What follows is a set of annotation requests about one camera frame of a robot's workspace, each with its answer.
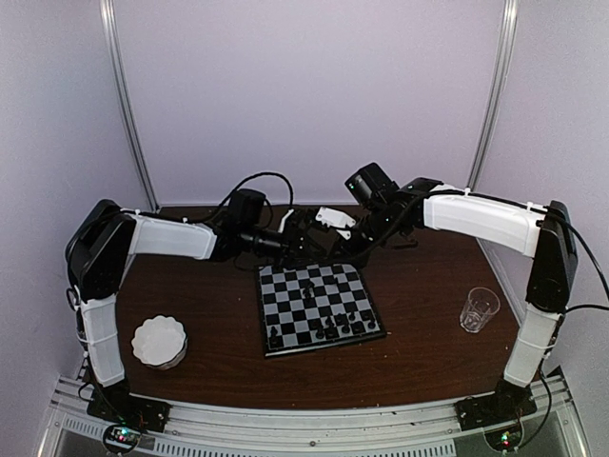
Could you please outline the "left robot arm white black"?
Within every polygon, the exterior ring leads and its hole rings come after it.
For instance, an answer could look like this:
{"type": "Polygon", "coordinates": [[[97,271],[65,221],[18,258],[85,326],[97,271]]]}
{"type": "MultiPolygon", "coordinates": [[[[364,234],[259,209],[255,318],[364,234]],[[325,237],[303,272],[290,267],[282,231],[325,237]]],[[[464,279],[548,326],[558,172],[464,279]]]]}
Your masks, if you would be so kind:
{"type": "Polygon", "coordinates": [[[268,257],[280,266],[307,259],[306,233],[316,227],[349,227],[331,209],[290,208],[276,229],[259,227],[265,195],[231,192],[225,207],[203,218],[171,218],[125,209],[110,199],[96,203],[66,247],[68,297],[101,409],[117,423],[137,412],[122,363],[115,305],[128,260],[138,254],[224,262],[242,252],[268,257]]]}

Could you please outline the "black and grey chessboard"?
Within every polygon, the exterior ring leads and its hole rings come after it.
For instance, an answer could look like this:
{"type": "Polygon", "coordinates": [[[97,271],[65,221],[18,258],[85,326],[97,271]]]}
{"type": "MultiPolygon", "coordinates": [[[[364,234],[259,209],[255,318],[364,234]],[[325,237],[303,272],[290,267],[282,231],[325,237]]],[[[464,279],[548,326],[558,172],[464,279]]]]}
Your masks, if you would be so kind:
{"type": "Polygon", "coordinates": [[[308,265],[302,268],[258,269],[256,277],[257,298],[264,355],[266,358],[304,353],[322,348],[359,344],[386,336],[380,313],[373,303],[359,270],[349,264],[331,266],[308,265]],[[303,287],[311,280],[315,284],[315,299],[306,301],[303,287]],[[354,311],[356,319],[348,320],[354,311]],[[341,313],[344,322],[336,325],[334,316],[341,313]],[[325,328],[325,320],[332,317],[339,336],[335,339],[317,340],[315,332],[325,328]],[[367,322],[374,320],[376,328],[369,330],[367,322]],[[364,332],[343,334],[341,327],[362,322],[364,332]],[[269,333],[272,327],[279,332],[281,343],[272,347],[269,333]]]}

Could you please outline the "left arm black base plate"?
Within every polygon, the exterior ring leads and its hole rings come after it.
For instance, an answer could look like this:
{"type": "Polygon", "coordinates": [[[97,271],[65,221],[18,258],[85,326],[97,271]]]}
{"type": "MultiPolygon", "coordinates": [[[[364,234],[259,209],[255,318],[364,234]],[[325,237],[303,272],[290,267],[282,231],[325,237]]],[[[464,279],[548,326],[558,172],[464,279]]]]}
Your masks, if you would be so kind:
{"type": "Polygon", "coordinates": [[[94,396],[88,404],[89,416],[125,425],[142,431],[163,432],[171,405],[167,402],[128,396],[112,403],[101,396],[94,396]]]}

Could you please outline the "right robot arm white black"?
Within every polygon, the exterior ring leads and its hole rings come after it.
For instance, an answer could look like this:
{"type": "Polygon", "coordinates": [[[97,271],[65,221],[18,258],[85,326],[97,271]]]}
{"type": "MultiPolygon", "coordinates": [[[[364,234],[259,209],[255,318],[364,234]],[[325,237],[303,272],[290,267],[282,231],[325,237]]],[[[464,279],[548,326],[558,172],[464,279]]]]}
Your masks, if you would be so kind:
{"type": "Polygon", "coordinates": [[[570,300],[578,254],[567,207],[560,201],[509,202],[425,177],[400,186],[376,163],[356,171],[344,185],[364,208],[364,216],[323,211],[318,217],[341,234],[335,250],[344,258],[366,258],[397,232],[413,229],[469,236],[521,255],[526,269],[521,276],[521,322],[487,403],[494,419],[509,419],[523,406],[531,382],[556,344],[570,300]]]}

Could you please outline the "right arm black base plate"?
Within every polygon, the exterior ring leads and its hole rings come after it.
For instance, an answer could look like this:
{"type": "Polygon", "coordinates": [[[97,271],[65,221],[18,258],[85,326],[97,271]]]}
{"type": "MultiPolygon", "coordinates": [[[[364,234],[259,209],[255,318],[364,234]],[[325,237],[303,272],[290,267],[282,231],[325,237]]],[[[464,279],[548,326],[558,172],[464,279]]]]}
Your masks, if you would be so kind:
{"type": "Polygon", "coordinates": [[[538,410],[532,398],[515,405],[510,401],[502,403],[495,393],[466,397],[454,407],[462,431],[515,421],[518,416],[530,415],[538,410]]]}

